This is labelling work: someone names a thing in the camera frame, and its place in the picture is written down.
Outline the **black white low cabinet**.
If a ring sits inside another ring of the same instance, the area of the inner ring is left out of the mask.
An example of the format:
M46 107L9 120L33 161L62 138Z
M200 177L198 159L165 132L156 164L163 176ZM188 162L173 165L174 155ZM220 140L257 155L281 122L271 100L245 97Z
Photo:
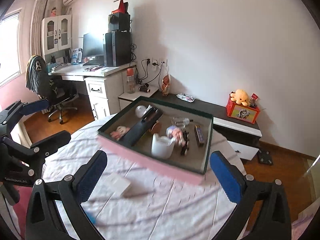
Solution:
M174 94L163 97L161 92L156 92L151 97L211 114L213 116L213 128L227 138L239 158L252 160L258 153L260 147L259 140L262 137L258 124L250 124L242 120L230 118L227 116L225 107L198 99L189 103L179 99Z

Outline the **small pink cow figurine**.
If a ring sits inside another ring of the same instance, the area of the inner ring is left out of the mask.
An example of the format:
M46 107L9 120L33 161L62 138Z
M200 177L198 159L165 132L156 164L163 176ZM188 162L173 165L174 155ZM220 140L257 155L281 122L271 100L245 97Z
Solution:
M110 136L115 140L120 140L129 130L129 127L118 126L114 131L110 133Z

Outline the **black office chair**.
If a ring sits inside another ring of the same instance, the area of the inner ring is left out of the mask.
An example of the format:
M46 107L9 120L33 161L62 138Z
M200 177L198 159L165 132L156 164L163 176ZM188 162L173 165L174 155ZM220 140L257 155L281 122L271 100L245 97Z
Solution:
M48 122L52 121L55 113L59 113L59 123L63 124L63 111L77 110L74 105L67 106L77 97L75 85L59 76L50 76L46 62L40 55L31 56L27 63L25 86L40 99L48 100Z

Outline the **black computer tower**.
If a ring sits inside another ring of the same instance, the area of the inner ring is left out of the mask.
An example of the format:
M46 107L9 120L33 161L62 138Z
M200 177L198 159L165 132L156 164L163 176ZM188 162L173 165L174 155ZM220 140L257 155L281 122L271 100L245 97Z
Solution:
M112 31L104 35L104 64L119 67L131 62L131 33Z

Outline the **pixel block figure toy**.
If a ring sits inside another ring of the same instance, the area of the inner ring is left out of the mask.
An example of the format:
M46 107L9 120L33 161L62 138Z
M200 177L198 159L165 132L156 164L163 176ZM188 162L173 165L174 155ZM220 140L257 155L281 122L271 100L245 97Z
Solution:
M169 126L166 130L166 136L170 139L174 139L175 144L177 146L184 146L185 145L185 139L183 137L182 130L177 126Z

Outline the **black remote control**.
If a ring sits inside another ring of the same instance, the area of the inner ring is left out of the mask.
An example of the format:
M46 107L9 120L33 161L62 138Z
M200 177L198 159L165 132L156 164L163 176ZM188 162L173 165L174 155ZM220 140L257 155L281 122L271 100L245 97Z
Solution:
M133 125L119 141L129 147L134 146L148 130L153 128L162 115L163 112L160 109L150 105L141 117L141 120Z

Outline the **black bathroom scale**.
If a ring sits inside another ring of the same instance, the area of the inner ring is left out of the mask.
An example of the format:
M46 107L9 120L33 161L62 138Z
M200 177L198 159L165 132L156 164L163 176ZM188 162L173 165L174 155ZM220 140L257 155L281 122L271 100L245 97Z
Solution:
M268 151L259 149L257 155L260 164L273 165L272 157L270 156L270 153Z

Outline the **blue plastic piece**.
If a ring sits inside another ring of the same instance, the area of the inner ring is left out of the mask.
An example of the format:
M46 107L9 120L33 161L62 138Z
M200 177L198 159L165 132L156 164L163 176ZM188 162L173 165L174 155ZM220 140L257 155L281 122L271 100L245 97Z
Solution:
M90 213L88 211L86 211L86 215L87 215L87 217L89 218L89 220L91 221L92 224L96 223L97 219L96 219L95 215L93 215L92 213Z

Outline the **pink pillow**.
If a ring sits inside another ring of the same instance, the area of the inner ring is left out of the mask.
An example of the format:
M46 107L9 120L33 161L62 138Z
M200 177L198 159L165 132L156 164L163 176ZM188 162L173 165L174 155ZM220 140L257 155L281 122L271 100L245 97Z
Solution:
M319 208L319 198L299 213L298 219L291 225L291 239L299 239L306 230Z

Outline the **blue gold rectangular box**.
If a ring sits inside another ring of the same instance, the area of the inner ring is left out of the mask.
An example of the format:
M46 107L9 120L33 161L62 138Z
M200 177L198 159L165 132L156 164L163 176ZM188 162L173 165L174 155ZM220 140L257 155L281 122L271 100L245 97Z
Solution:
M198 145L199 147L204 146L205 139L204 139L204 135L203 135L203 133L202 133L202 128L201 128L200 125L195 125L195 126L194 126L194 133L195 133L197 145Z

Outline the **black toy track piece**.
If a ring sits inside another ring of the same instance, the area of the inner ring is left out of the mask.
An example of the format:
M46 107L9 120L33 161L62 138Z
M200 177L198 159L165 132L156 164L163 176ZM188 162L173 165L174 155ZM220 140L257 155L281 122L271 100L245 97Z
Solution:
M186 156L189 151L189 132L183 131L182 134L183 134L184 143L182 145L181 155Z

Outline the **orange cap bottle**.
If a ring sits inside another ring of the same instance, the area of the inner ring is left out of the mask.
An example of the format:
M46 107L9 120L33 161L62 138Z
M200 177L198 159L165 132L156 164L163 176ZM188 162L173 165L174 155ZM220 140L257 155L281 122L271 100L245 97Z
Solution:
M127 68L126 70L126 78L127 78L127 92L128 93L134 93L135 87L136 87L136 81L135 81L135 70L133 68Z

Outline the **red decorated box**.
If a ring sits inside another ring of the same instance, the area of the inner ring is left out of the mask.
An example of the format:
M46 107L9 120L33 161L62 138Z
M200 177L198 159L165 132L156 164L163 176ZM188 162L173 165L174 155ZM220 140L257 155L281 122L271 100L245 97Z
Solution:
M228 99L226 105L227 116L230 118L235 118L238 120L242 120L248 122L250 124L255 124L258 115L260 114L259 107L251 108L243 105L238 105L231 100Z

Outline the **white round gadget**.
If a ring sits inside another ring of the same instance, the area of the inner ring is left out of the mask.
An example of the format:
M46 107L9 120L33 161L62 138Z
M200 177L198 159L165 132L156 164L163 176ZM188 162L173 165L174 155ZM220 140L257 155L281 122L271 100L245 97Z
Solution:
M148 105L148 107L145 107L143 105L139 105L135 109L135 115L138 118L142 118L150 109L152 109L151 105Z

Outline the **white power adapter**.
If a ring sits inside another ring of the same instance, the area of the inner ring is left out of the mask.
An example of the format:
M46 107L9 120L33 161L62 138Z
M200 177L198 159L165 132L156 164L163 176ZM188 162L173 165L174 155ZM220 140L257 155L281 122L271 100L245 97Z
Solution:
M113 192L115 197L123 196L131 187L131 181L117 173L108 175L104 183Z

